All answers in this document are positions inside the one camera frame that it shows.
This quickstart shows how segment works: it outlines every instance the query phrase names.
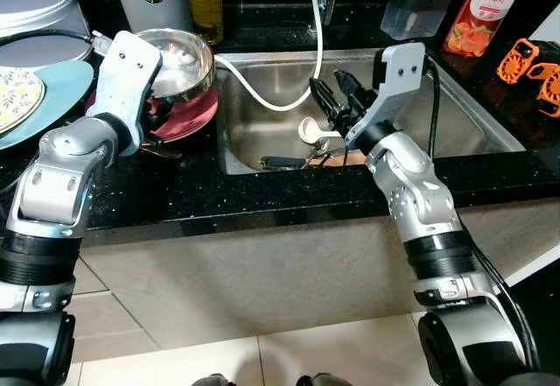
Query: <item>soap dispenser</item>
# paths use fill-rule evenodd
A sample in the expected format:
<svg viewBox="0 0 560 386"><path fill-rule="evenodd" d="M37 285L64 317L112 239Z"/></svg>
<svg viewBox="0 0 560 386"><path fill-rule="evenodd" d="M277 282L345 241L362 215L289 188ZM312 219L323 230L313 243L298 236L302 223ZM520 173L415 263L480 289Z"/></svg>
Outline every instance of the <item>soap dispenser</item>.
<svg viewBox="0 0 560 386"><path fill-rule="evenodd" d="M194 30L206 42L216 45L223 40L221 0L189 0Z"/></svg>

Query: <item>sink basin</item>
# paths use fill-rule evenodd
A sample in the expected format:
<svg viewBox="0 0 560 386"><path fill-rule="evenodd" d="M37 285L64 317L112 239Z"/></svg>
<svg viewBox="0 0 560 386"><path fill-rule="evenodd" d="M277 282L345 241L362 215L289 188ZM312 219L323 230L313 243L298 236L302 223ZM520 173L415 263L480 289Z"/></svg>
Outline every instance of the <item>sink basin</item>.
<svg viewBox="0 0 560 386"><path fill-rule="evenodd" d="M320 79L333 90L339 102L346 98L338 90L334 70L353 74L371 88L375 49L327 51ZM315 52L232 53L230 60L266 100L285 105L306 89L315 67ZM523 151L523 146L495 121L449 74L439 68L442 95L437 127L436 157L468 156L493 152ZM297 108L275 112L258 103L231 72L220 68L216 85L220 96L217 114L220 166L228 174L262 172L263 156L305 158L311 146L298 137L298 125L314 117L328 130L325 114L311 96ZM422 148L427 149L433 84L423 77L414 100L403 107L395 121ZM331 138L329 149L343 147L342 139Z"/></svg>

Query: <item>black granite countertop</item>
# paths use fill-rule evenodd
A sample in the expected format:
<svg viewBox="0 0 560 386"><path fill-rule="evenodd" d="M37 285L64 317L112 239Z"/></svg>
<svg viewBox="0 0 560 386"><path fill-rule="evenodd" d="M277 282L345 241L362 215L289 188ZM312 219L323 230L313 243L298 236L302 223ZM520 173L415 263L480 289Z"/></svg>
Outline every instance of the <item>black granite countertop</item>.
<svg viewBox="0 0 560 386"><path fill-rule="evenodd" d="M341 12L333 16L332 25L325 31L325 49L393 43L373 25L373 19L364 19L378 17L382 14L380 7L366 6L360 11L343 5L338 8ZM227 36L215 50L313 49L315 41L306 32L308 11L306 6L289 12L259 6L236 10L227 14ZM496 44L499 48L489 49L477 60L442 53L429 43L436 61L528 149L437 158L437 175L451 189L456 207L540 199L560 193L559 122L534 110L534 89L504 87L495 77L501 55L515 39L503 36ZM78 105L71 114L80 111ZM23 171L37 141L38 137L34 137L0 151L0 189ZM146 236L135 239L148 240L154 236L197 235L388 213L384 197L363 165L227 175L219 167L216 143L212 121L195 134L170 144L182 151L181 159L159 158L144 151L119 159L103 173L98 184L90 228L115 233L119 228L159 225L156 235L144 230ZM10 202L9 194L0 198L6 211ZM166 226L173 229L166 232Z"/></svg>

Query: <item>blue plate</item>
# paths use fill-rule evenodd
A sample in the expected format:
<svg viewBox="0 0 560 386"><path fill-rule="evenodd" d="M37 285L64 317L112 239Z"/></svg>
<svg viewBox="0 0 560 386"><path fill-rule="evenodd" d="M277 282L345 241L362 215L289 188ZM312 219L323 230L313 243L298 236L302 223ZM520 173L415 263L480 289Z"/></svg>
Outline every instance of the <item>blue plate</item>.
<svg viewBox="0 0 560 386"><path fill-rule="evenodd" d="M45 97L29 117L0 136L0 150L33 137L59 120L88 91L94 69L87 62L67 60L41 68L35 74L45 83Z"/></svg>

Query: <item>white ladle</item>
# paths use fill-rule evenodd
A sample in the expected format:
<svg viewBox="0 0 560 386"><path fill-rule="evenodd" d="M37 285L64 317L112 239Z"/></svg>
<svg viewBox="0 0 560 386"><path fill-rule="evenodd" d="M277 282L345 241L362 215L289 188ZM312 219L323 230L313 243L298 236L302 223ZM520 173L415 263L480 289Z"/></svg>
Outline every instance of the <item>white ladle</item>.
<svg viewBox="0 0 560 386"><path fill-rule="evenodd" d="M320 138L324 137L340 137L337 130L322 130L311 116L305 117L299 123L297 133L306 144L315 144Z"/></svg>

